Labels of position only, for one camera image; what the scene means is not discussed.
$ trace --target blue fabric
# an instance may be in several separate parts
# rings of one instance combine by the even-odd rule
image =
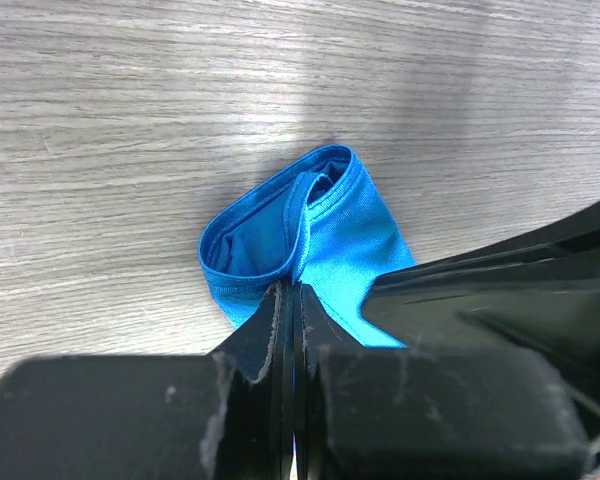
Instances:
[[[318,148],[221,212],[200,239],[212,297],[235,327],[280,278],[311,285],[360,343],[400,347],[366,322],[373,280],[415,264],[371,177],[345,145]]]

